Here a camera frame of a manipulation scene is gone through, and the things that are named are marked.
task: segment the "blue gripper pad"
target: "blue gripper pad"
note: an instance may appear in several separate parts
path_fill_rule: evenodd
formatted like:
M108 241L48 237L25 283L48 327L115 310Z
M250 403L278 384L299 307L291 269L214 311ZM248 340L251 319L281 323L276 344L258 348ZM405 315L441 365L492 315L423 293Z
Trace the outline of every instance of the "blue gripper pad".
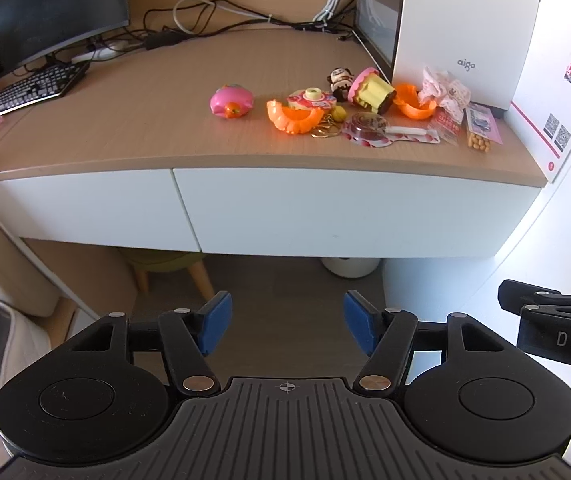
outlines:
M214 352L230 325L232 296L229 292L219 292L197 314L202 316L203 324L196 342L201 354L207 356Z
M345 323L363 352L370 356L379 342L378 312L361 294L349 290L343 297Z

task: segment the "stool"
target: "stool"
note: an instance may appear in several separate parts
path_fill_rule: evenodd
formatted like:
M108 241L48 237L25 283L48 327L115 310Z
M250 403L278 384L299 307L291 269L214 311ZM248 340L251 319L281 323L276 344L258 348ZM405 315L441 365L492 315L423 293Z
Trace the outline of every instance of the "stool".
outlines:
M205 301L214 297L214 287L203 264L205 257L203 253L130 247L121 247L119 251L134 268L137 287L144 294L150 291L149 272L174 272L179 269L187 269Z

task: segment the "aigo logo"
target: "aigo logo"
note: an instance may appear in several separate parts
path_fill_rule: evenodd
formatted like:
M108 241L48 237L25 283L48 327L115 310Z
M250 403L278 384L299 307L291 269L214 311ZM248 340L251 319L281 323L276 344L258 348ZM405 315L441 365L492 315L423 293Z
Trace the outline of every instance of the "aigo logo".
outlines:
M464 67L464 69L466 69L468 72L470 71L470 68L475 68L476 65L474 63L471 63L470 61L468 61L467 59L459 59L457 64L461 65L462 67Z

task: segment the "white drawer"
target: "white drawer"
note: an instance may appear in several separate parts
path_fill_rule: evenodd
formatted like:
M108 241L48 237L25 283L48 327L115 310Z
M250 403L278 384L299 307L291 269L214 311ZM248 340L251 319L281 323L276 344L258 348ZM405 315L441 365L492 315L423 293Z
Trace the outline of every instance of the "white drawer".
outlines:
M170 170L4 180L0 222L26 238L199 250Z
M538 188L401 173L174 170L203 251L491 256Z

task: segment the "orange shell toy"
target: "orange shell toy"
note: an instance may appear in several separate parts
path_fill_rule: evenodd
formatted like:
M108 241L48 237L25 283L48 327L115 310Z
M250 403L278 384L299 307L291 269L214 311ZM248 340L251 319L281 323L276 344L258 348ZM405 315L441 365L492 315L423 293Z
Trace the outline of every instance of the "orange shell toy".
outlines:
M267 102L267 116L274 126L291 135L306 134L312 131L323 118L325 110L312 108L311 110L297 110L283 106L276 100Z
M393 103L399 107L403 115L414 120L427 119L431 117L437 109L437 102L428 101L423 106L419 106L417 87L408 83L401 83L395 86L397 94Z

